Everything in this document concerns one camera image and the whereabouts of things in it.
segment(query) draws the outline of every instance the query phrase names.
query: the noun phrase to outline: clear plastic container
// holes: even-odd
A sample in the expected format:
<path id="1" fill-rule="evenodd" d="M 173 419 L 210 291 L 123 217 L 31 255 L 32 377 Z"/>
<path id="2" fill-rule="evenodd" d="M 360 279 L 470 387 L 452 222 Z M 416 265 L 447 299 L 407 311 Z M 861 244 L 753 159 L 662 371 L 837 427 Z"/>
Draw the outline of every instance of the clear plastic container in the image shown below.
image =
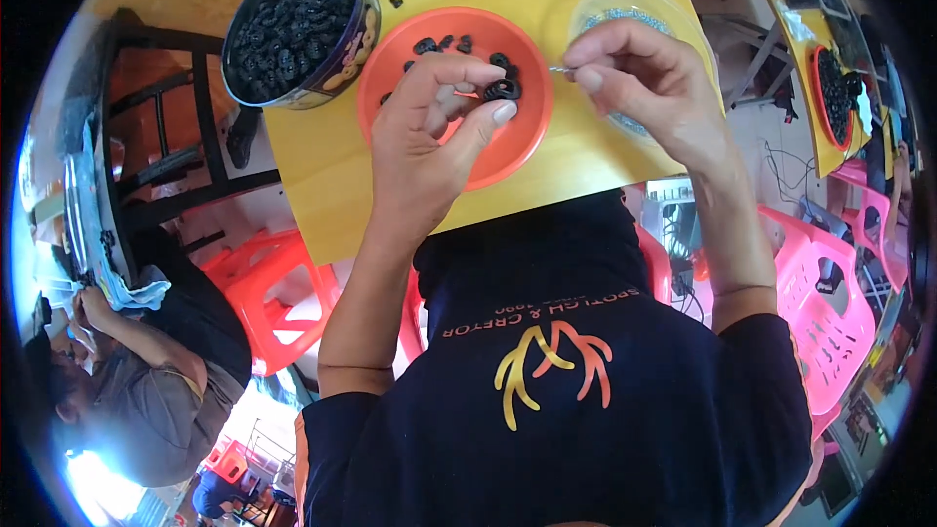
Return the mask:
<path id="1" fill-rule="evenodd" d="M 673 0 L 580 0 L 572 11 L 570 42 L 599 23 L 616 18 L 636 19 L 681 41 L 692 41 L 694 36 L 698 37 L 709 52 L 715 73 L 716 63 L 712 49 L 695 15 L 687 13 Z M 608 120 L 616 129 L 635 141 L 656 145 L 648 130 L 638 122 L 618 113 L 610 114 Z"/>

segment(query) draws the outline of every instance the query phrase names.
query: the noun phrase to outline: wooden table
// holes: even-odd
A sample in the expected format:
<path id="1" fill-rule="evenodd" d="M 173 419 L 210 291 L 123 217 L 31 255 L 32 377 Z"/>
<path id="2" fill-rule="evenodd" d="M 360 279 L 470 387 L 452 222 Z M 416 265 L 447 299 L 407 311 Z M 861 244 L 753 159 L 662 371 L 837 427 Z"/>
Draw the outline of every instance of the wooden table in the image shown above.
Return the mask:
<path id="1" fill-rule="evenodd" d="M 688 21 L 674 25 L 693 40 L 713 76 L 708 49 L 690 0 L 673 0 Z M 579 0 L 404 0 L 393 9 L 381 0 L 381 33 L 407 18 L 442 6 L 473 6 L 508 18 L 559 64 L 568 44 L 572 9 Z M 541 146 L 513 175 L 459 197 L 439 227 L 448 230 L 539 205 L 621 185 L 680 173 L 682 165 L 657 146 L 640 146 L 598 120 L 585 97 L 561 77 L 554 79 L 553 118 Z M 356 82 L 335 100 L 306 111 L 264 111 L 277 167 L 306 246 L 317 264 L 350 257 L 358 250 L 371 209 L 370 153 L 358 127 Z"/>
<path id="2" fill-rule="evenodd" d="M 823 12 L 820 9 L 803 9 L 797 11 L 797 13 L 800 14 L 801 22 L 814 33 L 813 39 L 798 41 L 791 33 L 791 30 L 786 24 L 786 20 L 781 15 L 777 0 L 767 1 L 771 4 L 771 9 L 774 11 L 775 17 L 778 18 L 781 34 L 787 42 L 791 56 L 794 58 L 794 69 L 797 72 L 797 77 L 800 79 L 800 86 L 803 90 L 804 102 L 806 103 L 807 121 L 811 124 L 811 135 L 814 140 L 816 174 L 817 178 L 822 178 L 839 167 L 842 162 L 858 153 L 861 147 L 869 142 L 871 135 L 867 135 L 863 132 L 862 125 L 858 121 L 857 115 L 854 115 L 856 118 L 853 122 L 853 142 L 849 150 L 845 152 L 838 150 L 824 133 L 820 122 L 819 103 L 816 98 L 814 98 L 814 91 L 810 83 L 810 53 L 814 51 L 814 47 L 817 44 L 825 45 L 828 48 L 832 48 L 834 44 L 832 33 L 826 25 Z M 886 169 L 886 171 L 890 174 L 890 167 Z"/>

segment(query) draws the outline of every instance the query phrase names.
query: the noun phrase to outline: red plastic bowl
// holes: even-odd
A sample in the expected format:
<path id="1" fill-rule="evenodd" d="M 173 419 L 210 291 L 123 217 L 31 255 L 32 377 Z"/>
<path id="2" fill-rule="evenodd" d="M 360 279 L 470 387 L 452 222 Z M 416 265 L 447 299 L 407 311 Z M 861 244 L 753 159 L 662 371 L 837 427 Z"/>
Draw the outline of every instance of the red plastic bowl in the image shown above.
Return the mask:
<path id="1" fill-rule="evenodd" d="M 836 142 L 836 135 L 833 135 L 833 127 L 829 125 L 829 117 L 826 116 L 826 103 L 823 100 L 823 88 L 820 86 L 820 52 L 826 51 L 823 45 L 814 47 L 811 52 L 811 86 L 814 89 L 814 99 L 819 104 L 817 113 L 820 115 L 820 125 L 829 142 L 840 151 L 848 151 L 853 144 L 853 111 L 849 111 L 849 121 L 846 122 L 846 140 L 842 145 Z"/>
<path id="2" fill-rule="evenodd" d="M 521 167 L 544 139 L 553 112 L 553 81 L 546 62 L 529 37 L 505 18 L 494 13 L 468 7 L 449 7 L 427 11 L 410 18 L 388 33 L 368 58 L 358 87 L 358 123 L 368 145 L 371 125 L 381 109 L 381 96 L 393 91 L 404 76 L 404 63 L 415 60 L 413 46 L 424 37 L 436 41 L 446 35 L 455 40 L 447 52 L 458 53 L 455 47 L 462 35 L 471 35 L 472 55 L 488 61 L 488 56 L 501 52 L 520 69 L 523 92 L 517 101 L 517 114 L 498 129 L 475 161 L 465 191 L 479 190 L 500 182 Z M 447 139 L 461 120 L 451 122 Z"/>

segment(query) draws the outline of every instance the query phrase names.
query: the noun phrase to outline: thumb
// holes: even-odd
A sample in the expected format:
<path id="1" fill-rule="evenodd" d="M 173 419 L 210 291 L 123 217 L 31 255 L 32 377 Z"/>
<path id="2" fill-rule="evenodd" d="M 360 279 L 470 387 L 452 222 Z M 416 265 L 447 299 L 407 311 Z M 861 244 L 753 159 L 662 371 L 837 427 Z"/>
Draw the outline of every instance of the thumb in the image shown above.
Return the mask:
<path id="1" fill-rule="evenodd" d="M 443 148 L 448 148 L 460 164 L 470 166 L 491 143 L 495 129 L 504 126 L 515 114 L 517 104 L 513 100 L 487 101 L 466 115 Z"/>
<path id="2" fill-rule="evenodd" d="M 576 70 L 574 79 L 592 98 L 647 127 L 660 126 L 668 116 L 666 98 L 631 74 L 591 63 Z"/>

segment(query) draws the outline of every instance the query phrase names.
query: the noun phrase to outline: bright light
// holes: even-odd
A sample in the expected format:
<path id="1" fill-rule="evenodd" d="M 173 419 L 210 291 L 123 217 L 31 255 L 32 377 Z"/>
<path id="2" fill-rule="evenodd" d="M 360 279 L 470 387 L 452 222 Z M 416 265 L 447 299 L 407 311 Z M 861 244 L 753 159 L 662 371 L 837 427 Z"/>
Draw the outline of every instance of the bright light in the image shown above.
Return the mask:
<path id="1" fill-rule="evenodd" d="M 130 482 L 108 469 L 98 454 L 84 452 L 68 461 L 68 475 L 72 492 L 79 506 L 96 527 L 108 524 L 102 509 L 114 519 L 124 520 L 133 515 L 143 498 L 145 488 Z"/>

